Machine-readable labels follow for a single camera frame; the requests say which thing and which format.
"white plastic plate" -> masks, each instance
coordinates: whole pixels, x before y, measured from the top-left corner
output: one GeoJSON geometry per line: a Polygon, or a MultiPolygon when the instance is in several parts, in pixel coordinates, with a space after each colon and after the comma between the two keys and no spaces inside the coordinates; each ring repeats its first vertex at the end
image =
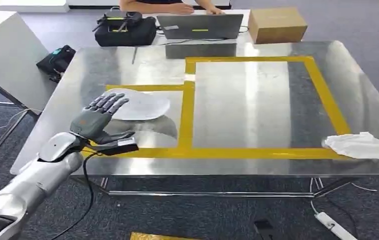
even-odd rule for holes
{"type": "Polygon", "coordinates": [[[113,115],[113,119],[116,120],[152,120],[163,116],[171,107],[171,102],[167,98],[126,88],[113,88],[106,91],[103,95],[113,93],[124,94],[124,98],[129,99],[129,102],[125,103],[113,115]]]}

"white cloth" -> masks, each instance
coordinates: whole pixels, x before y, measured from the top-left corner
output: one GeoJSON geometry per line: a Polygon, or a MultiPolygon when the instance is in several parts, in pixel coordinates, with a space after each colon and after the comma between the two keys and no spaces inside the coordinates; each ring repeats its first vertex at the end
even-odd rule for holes
{"type": "Polygon", "coordinates": [[[379,139],[367,131],[329,136],[324,143],[340,155],[355,159],[379,159],[379,139]]]}
{"type": "Polygon", "coordinates": [[[152,120],[164,115],[170,108],[171,102],[167,98],[153,96],[148,93],[135,91],[126,88],[113,88],[103,95],[124,94],[124,98],[129,99],[113,115],[113,119],[127,121],[152,120]]]}

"gray carpet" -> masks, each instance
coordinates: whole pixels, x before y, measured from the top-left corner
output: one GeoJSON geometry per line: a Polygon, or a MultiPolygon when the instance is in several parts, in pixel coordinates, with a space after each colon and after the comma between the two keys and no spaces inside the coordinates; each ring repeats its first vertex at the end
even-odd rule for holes
{"type": "MultiPolygon", "coordinates": [[[[297,6],[309,23],[305,39],[342,41],[379,90],[379,0],[234,0],[233,6],[297,6]]],[[[65,44],[78,49],[97,45],[90,31],[103,12],[73,10],[67,14],[27,13],[22,17],[49,50],[65,44]]],[[[0,107],[0,125],[18,111],[0,107]]],[[[0,149],[0,189],[11,179],[9,169],[33,124],[33,119],[26,117],[0,149]]],[[[379,190],[379,177],[364,178],[359,184],[379,190]]],[[[110,188],[123,190],[179,191],[306,191],[308,185],[309,181],[302,178],[254,176],[126,178],[109,183],[110,188]]],[[[379,239],[379,192],[346,186],[329,198],[356,219],[359,239],[379,239]]],[[[30,219],[23,239],[50,239],[80,217],[88,200],[87,188],[69,180],[30,219]]],[[[326,199],[319,200],[316,207],[353,231],[348,217],[326,199]]],[[[143,232],[195,239],[256,240],[260,238],[253,222],[262,218],[268,218],[284,240],[337,239],[317,222],[308,202],[302,199],[112,198],[100,193],[90,214],[63,239],[127,240],[131,232],[143,232]]]]}

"black bag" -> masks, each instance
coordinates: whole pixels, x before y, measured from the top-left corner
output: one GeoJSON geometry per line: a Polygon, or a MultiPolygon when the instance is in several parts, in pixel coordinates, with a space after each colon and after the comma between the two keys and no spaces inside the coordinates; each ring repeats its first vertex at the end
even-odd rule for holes
{"type": "Polygon", "coordinates": [[[50,76],[50,80],[58,83],[61,74],[66,71],[76,51],[69,45],[57,48],[36,64],[44,73],[50,76]]]}
{"type": "Polygon", "coordinates": [[[95,40],[101,47],[145,46],[151,45],[156,37],[156,19],[147,17],[140,20],[137,26],[127,31],[111,31],[108,24],[102,24],[95,32],[95,40]]]}

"crumpled white tissue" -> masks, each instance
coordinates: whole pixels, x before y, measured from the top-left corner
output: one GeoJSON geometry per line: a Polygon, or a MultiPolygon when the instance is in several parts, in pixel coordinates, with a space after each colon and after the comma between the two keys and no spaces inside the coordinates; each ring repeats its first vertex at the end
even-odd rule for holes
{"type": "Polygon", "coordinates": [[[329,136],[324,143],[340,155],[355,159],[379,159],[379,139],[368,131],[329,136]]]}

